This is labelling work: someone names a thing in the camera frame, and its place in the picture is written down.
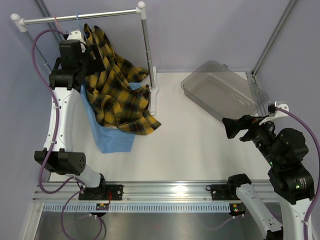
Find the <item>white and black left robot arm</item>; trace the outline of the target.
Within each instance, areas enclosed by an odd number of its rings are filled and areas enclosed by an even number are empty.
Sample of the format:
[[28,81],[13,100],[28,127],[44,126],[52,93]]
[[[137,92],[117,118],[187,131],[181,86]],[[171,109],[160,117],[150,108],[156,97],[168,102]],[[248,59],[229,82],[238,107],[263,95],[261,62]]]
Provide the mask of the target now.
[[49,75],[51,113],[47,138],[43,149],[34,153],[34,160],[41,165],[38,184],[43,192],[54,194],[42,185],[43,172],[47,170],[78,181],[85,186],[84,193],[101,200],[108,192],[105,178],[87,165],[83,152],[74,151],[73,122],[85,78],[105,68],[97,46],[87,46],[83,40],[63,40],[59,52]]

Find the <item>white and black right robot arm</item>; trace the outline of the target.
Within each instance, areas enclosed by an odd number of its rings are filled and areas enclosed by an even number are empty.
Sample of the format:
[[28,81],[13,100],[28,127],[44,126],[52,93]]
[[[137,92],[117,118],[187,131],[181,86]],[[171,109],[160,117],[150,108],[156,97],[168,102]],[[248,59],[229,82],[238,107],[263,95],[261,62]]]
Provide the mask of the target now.
[[223,118],[222,122],[228,139],[245,130],[240,141],[253,142],[270,165],[269,181],[280,204],[282,222],[275,220],[258,198],[246,174],[230,176],[226,193],[242,201],[265,240],[310,240],[313,237],[310,217],[317,194],[314,179],[302,163],[309,152],[306,139],[293,128],[275,134],[273,119],[244,115],[239,119]]

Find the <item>light blue wire hanger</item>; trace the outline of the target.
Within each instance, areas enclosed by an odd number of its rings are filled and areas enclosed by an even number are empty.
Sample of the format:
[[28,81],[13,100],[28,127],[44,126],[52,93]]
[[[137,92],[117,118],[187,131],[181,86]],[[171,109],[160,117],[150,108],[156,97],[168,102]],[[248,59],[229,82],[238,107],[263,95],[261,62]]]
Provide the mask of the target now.
[[79,12],[76,13],[76,22],[77,22],[77,24],[78,24],[78,26],[79,26],[79,28],[80,28],[83,36],[84,36],[84,39],[85,39],[85,40],[88,40],[90,34],[89,34],[89,32],[87,32],[87,31],[85,30],[85,26],[80,23]]

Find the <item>yellow plaid shirt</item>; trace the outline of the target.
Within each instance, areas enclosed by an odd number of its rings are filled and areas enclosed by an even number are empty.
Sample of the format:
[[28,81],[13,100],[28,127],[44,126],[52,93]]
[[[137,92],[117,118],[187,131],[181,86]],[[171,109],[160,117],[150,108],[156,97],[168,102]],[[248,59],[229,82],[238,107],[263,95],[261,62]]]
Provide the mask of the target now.
[[134,89],[131,84],[141,83],[148,75],[139,74],[136,81],[124,85],[120,73],[105,66],[105,71],[97,72],[85,79],[85,92],[95,114],[97,123],[103,127],[116,127],[122,132],[145,136],[161,126],[149,113],[149,86]]

